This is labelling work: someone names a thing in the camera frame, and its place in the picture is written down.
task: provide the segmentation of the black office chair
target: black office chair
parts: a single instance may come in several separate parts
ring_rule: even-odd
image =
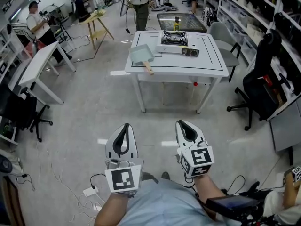
[[[14,94],[7,85],[0,85],[0,116],[5,117],[13,122],[13,125],[19,129],[29,128],[30,132],[33,132],[33,127],[36,128],[37,139],[39,138],[39,123],[47,122],[50,126],[53,125],[52,121],[41,119],[45,108],[49,108],[48,105],[44,105],[40,112],[36,112],[37,98],[32,97],[27,91],[27,88],[21,90],[21,94],[26,94],[26,99]]]
[[[262,77],[271,71],[272,58],[279,54],[280,48],[281,37],[278,32],[271,30],[271,33],[266,34],[258,45],[254,69],[243,79],[245,93],[238,87],[235,89],[235,93],[239,93],[245,102],[227,107],[227,111],[246,107],[249,109],[249,125],[245,127],[247,131],[252,125],[253,110],[259,114],[260,120],[266,120],[279,107],[279,101],[273,91],[274,87],[270,87]],[[279,86],[283,82],[288,84],[284,78],[279,83],[276,81],[276,85]]]

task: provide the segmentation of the light blue shirt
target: light blue shirt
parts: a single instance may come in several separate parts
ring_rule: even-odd
[[[213,221],[197,201],[194,192],[173,181],[143,181],[130,199],[121,226],[233,226],[241,223],[227,218]]]

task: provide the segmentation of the device screen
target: device screen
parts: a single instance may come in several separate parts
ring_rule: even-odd
[[[252,198],[247,198],[243,196],[227,197],[216,200],[216,202],[228,209],[234,209],[237,207],[242,207],[244,204],[254,201]]]

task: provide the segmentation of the wooden handle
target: wooden handle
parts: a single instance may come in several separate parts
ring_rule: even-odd
[[[154,71],[151,68],[151,65],[148,61],[143,62],[144,66],[147,68],[148,72],[150,73],[150,75],[154,74]]]

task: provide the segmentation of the floor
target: floor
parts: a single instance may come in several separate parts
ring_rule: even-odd
[[[171,3],[178,6],[179,12],[189,11],[180,0],[171,0]],[[126,17],[119,16],[120,6],[121,3],[107,8],[103,17],[115,40],[108,36],[100,38],[96,54],[92,44],[73,50],[70,54],[77,68],[75,73],[67,66],[57,68],[58,77],[52,71],[42,73],[41,79],[64,101],[64,105],[58,105],[35,87],[35,92],[50,103],[50,110],[46,111],[44,118],[51,119],[54,125],[40,126],[42,143],[38,143],[35,134],[28,131],[21,131],[18,136],[20,144],[16,154],[36,188],[33,192],[29,183],[17,185],[26,224],[88,224],[91,219],[86,215],[73,218],[74,214],[85,212],[93,217],[99,207],[79,209],[76,197],[90,187],[89,180],[93,174],[104,172],[105,141],[124,123],[130,123],[134,129],[139,156],[144,159],[144,171],[156,177],[168,171],[172,180],[186,185],[183,171],[175,158],[174,129],[176,120],[184,119],[200,127],[213,147],[216,163],[209,174],[220,188],[228,188],[238,175],[246,178],[242,191],[256,180],[260,181],[262,188],[277,186],[279,173],[288,167],[288,159],[286,154],[274,152],[269,123],[259,121],[255,114],[253,126],[246,132],[247,111],[226,111],[227,106],[242,101],[234,89],[242,87],[242,78],[246,74],[243,58],[240,58],[241,65],[237,67],[231,83],[226,79],[221,81],[201,114],[195,114],[195,108],[208,86],[199,85],[192,104],[188,105],[191,85],[167,83],[163,105],[162,84],[146,82],[142,82],[142,89],[147,113],[142,113],[129,76],[113,76],[116,74],[114,71],[124,70],[131,46],[130,42],[124,41],[133,38],[125,31]],[[150,18],[147,27],[159,30],[157,13],[151,12]],[[127,25],[134,33],[132,10],[128,11]],[[83,25],[76,24],[68,31],[74,38],[88,35],[87,26]],[[88,43],[84,37],[69,42],[70,49]],[[106,200],[110,194],[106,180],[98,176],[93,182],[100,189],[100,197]],[[236,192],[242,184],[243,180],[237,179],[230,193]],[[103,205],[95,195],[88,199]],[[88,199],[82,196],[80,201],[85,205]]]

